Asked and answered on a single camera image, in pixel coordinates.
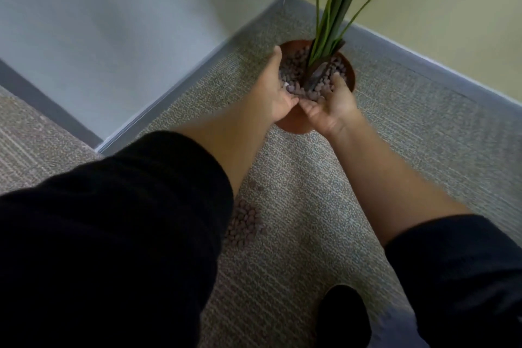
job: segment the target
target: potted plant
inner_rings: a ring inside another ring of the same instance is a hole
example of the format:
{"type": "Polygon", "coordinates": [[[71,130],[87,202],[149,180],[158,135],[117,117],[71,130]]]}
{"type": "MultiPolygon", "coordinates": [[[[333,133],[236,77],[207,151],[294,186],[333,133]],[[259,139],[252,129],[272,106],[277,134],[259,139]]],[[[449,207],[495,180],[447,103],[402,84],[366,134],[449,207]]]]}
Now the potted plant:
{"type": "MultiPolygon", "coordinates": [[[[321,91],[331,86],[331,76],[336,71],[347,81],[350,90],[354,90],[355,74],[339,49],[344,44],[344,33],[371,1],[366,1],[341,28],[352,0],[327,0],[322,16],[319,14],[319,0],[316,0],[315,38],[281,45],[284,61],[280,76],[289,92],[316,101],[321,91]]],[[[293,108],[278,125],[293,133],[306,133],[312,129],[301,108],[293,108]]]]}

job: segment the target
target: hand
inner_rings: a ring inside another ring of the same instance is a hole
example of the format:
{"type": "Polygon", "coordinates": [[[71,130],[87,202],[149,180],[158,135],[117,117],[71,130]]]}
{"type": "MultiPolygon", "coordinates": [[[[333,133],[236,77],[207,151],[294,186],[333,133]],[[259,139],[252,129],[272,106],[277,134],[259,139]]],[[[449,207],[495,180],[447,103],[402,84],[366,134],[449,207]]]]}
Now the hand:
{"type": "Polygon", "coordinates": [[[333,81],[334,92],[329,89],[322,92],[326,102],[299,101],[312,127],[328,140],[339,135],[355,116],[362,116],[356,98],[339,73],[334,74],[333,81]]]}
{"type": "Polygon", "coordinates": [[[264,102],[269,108],[268,112],[272,122],[281,120],[299,103],[297,96],[290,94],[281,86],[279,80],[281,58],[281,48],[279,46],[274,47],[270,61],[268,61],[251,90],[251,94],[258,101],[264,102]]]}

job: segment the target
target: wall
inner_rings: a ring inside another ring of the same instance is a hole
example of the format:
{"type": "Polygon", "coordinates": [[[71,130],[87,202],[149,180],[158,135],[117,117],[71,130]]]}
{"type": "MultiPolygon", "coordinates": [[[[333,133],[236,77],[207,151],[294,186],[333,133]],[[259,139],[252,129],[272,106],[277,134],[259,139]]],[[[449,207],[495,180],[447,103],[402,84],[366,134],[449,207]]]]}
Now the wall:
{"type": "Polygon", "coordinates": [[[0,59],[105,139],[274,0],[0,0],[0,59]]]}
{"type": "Polygon", "coordinates": [[[356,22],[522,101],[520,17],[522,0],[373,0],[356,22]]]}

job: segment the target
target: flower pot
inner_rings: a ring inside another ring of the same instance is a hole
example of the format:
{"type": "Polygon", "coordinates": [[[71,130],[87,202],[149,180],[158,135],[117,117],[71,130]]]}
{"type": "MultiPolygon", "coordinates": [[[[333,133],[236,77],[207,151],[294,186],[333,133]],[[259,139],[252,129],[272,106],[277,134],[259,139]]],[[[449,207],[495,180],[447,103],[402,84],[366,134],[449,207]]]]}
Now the flower pot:
{"type": "MultiPolygon", "coordinates": [[[[287,57],[293,56],[297,51],[310,46],[311,44],[312,41],[310,40],[293,40],[283,43],[280,46],[281,52],[283,54],[283,60],[287,57]]],[[[340,52],[336,52],[335,56],[339,57],[343,62],[343,65],[346,67],[346,84],[348,85],[350,91],[353,92],[356,86],[356,74],[353,71],[352,65],[350,65],[346,57],[340,52]]],[[[276,122],[276,125],[286,132],[296,134],[309,133],[313,130],[310,122],[308,121],[308,117],[306,114],[304,114],[303,109],[299,105],[292,108],[289,114],[276,122]]]]}

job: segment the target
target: gray carpet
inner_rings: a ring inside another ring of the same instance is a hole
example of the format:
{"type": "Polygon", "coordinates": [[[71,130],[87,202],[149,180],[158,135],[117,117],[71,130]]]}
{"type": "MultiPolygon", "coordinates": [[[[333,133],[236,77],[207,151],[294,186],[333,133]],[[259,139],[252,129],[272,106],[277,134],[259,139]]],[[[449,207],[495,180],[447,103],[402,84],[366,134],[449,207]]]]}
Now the gray carpet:
{"type": "MultiPolygon", "coordinates": [[[[313,24],[281,11],[146,131],[168,129],[238,100],[275,44],[311,38],[313,24]]],[[[361,109],[427,179],[489,216],[522,245],[522,125],[407,68],[348,44],[361,109]]],[[[22,102],[0,95],[0,190],[28,186],[95,155],[22,102]]],[[[241,196],[260,206],[268,234],[225,247],[202,315],[200,346],[311,346],[314,311],[335,283],[357,288],[372,318],[407,308],[397,278],[327,142],[270,130],[241,196]]]]}

